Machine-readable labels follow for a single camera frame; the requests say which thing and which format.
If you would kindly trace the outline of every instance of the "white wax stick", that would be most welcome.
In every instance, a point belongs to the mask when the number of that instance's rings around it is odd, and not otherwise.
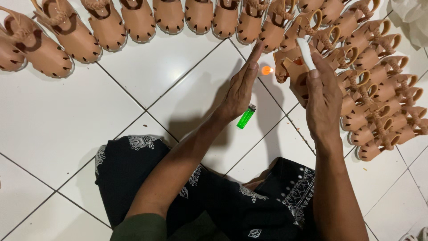
[[[312,62],[311,50],[309,49],[309,44],[306,40],[302,38],[297,38],[297,44],[300,47],[300,51],[302,52],[303,61],[306,66],[308,66],[309,70],[317,69],[315,68],[314,62]]]

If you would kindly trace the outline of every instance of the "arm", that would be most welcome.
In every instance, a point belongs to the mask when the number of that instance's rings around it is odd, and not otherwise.
[[[166,217],[169,205],[199,165],[214,139],[248,108],[263,46],[254,46],[248,61],[232,77],[222,103],[196,130],[177,144],[153,169],[138,190],[126,217],[154,213]]]
[[[312,59],[318,70],[311,70],[307,79],[306,119],[317,152],[313,206],[316,226],[326,241],[368,241],[343,158],[339,133],[342,93],[328,63],[319,55]]]

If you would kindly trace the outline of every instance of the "person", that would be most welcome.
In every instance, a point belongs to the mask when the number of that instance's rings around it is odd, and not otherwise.
[[[100,147],[96,184],[112,241],[369,240],[343,158],[342,93],[318,55],[306,108],[316,174],[280,157],[262,180],[240,185],[200,165],[214,139],[247,109],[262,51],[257,42],[221,104],[174,148],[153,136]]]

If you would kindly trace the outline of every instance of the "hand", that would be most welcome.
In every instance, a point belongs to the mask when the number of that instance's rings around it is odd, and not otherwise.
[[[342,92],[336,81],[336,73],[320,55],[312,55],[317,70],[308,73],[306,84],[309,92],[306,121],[315,145],[325,145],[342,139],[339,132]]]
[[[225,123],[236,119],[248,109],[251,100],[251,89],[259,71],[257,61],[263,51],[261,43],[261,41],[257,40],[247,62],[232,77],[226,96],[224,96],[223,101],[213,113],[213,116],[225,121]]]

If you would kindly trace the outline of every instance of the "black fabric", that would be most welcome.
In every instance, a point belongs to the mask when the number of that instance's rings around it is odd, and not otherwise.
[[[100,148],[95,183],[113,228],[123,221],[137,190],[168,152],[161,140],[150,136],[126,136]],[[167,234],[206,210],[233,241],[315,240],[314,176],[312,169],[279,158],[253,192],[198,166],[168,210]]]

